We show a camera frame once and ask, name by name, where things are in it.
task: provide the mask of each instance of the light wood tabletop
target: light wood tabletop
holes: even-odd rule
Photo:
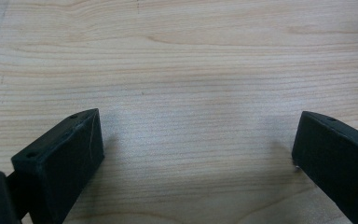
[[[291,150],[303,110],[358,129],[358,1],[0,0],[0,171],[91,108],[65,223],[350,223]]]

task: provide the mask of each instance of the wood grain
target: wood grain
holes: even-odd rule
[[[349,223],[290,152],[302,110],[358,129],[358,1],[0,0],[0,170],[93,107],[66,223]]]

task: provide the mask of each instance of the black object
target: black object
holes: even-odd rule
[[[303,112],[293,160],[353,223],[358,223],[358,131],[321,114]]]
[[[0,223],[27,212],[34,223],[63,223],[103,160],[98,109],[64,119],[11,160],[14,173],[0,172]]]

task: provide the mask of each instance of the wooden surface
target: wooden surface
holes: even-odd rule
[[[0,170],[94,107],[66,223],[349,223],[290,153],[302,110],[358,129],[358,1],[0,0]]]

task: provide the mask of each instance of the wooden table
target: wooden table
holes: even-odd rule
[[[358,1],[0,0],[0,170],[94,107],[66,223],[350,223],[290,153],[303,110],[358,129]]]

